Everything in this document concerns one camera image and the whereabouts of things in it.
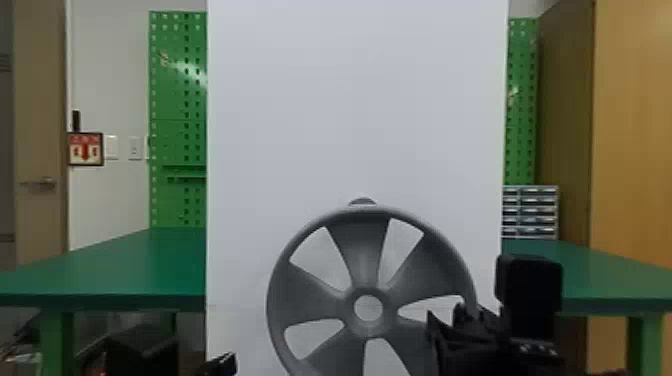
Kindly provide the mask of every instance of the green pegboard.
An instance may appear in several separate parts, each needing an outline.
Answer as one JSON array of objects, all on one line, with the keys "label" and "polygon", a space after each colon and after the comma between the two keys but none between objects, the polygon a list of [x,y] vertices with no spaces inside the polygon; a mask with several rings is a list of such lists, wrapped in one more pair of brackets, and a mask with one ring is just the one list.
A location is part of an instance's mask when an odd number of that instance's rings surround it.
[{"label": "green pegboard", "polygon": [[202,12],[150,12],[152,227],[204,227],[207,31]]},{"label": "green pegboard", "polygon": [[504,184],[534,184],[539,78],[538,25],[509,20]]}]

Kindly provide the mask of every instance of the wheel spoke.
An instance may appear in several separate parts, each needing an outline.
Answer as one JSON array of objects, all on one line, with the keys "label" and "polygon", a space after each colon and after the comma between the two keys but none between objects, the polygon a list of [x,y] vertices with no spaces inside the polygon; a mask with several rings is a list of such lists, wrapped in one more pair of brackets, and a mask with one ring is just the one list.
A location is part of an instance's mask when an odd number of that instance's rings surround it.
[{"label": "wheel spoke", "polygon": [[341,329],[322,343],[304,361],[322,376],[362,376],[364,374],[364,346],[366,341]]},{"label": "wheel spoke", "polygon": [[283,272],[285,275],[269,287],[267,307],[283,328],[338,318],[342,292],[294,264],[290,263]]},{"label": "wheel spoke", "polygon": [[[459,256],[438,252],[434,247],[438,245],[432,238],[423,236],[388,282],[387,290],[396,307],[472,291],[471,277],[463,275],[464,264]],[[457,286],[456,281],[464,281],[465,286]]]},{"label": "wheel spoke", "polygon": [[425,374],[425,324],[398,318],[400,321],[383,338],[392,346],[411,376]]},{"label": "wheel spoke", "polygon": [[343,256],[354,287],[377,285],[389,222],[387,218],[367,218],[338,222],[327,227]]}]

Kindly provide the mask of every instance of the table leg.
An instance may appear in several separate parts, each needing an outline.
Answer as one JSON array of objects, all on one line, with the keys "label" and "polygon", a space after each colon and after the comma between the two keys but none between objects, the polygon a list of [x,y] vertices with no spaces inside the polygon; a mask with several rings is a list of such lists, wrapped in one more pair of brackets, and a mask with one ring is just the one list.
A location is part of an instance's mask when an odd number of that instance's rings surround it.
[{"label": "table leg", "polygon": [[72,376],[72,323],[73,314],[69,312],[42,311],[40,314],[41,376]]},{"label": "table leg", "polygon": [[628,369],[633,376],[662,372],[663,316],[628,318]]}]

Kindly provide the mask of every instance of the table top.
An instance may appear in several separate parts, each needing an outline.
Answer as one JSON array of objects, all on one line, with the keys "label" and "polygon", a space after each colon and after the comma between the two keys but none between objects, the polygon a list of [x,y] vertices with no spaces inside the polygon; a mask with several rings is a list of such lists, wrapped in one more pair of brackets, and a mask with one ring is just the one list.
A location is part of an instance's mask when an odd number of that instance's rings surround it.
[{"label": "table top", "polygon": [[[503,252],[562,264],[567,314],[672,312],[672,270],[555,240],[505,240]],[[203,311],[205,230],[140,231],[0,273],[0,306]]]},{"label": "table top", "polygon": [[205,309],[205,230],[151,229],[0,273],[0,305]]},{"label": "table top", "polygon": [[544,256],[564,270],[563,313],[672,312],[672,270],[557,240],[505,240],[504,253]]}]

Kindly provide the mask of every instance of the wheel rim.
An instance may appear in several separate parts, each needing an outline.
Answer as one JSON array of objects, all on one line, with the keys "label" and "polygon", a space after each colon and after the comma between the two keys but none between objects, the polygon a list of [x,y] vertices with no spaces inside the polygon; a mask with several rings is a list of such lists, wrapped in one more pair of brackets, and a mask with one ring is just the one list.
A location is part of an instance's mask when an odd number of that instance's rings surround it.
[{"label": "wheel rim", "polygon": [[[366,342],[383,338],[411,376],[424,375],[424,323],[398,314],[421,300],[459,295],[474,317],[478,303],[471,276],[452,244],[431,225],[399,209],[356,200],[318,218],[299,231],[280,255],[268,288],[266,317],[271,341],[287,371],[294,376],[362,376]],[[390,220],[405,222],[422,237],[394,276],[378,284],[378,271]],[[290,258],[315,231],[326,228],[345,262],[351,280],[337,290],[294,265]],[[364,321],[354,312],[362,296],[383,306],[381,316]],[[305,358],[290,350],[285,330],[291,326],[338,319],[344,327]]]}]

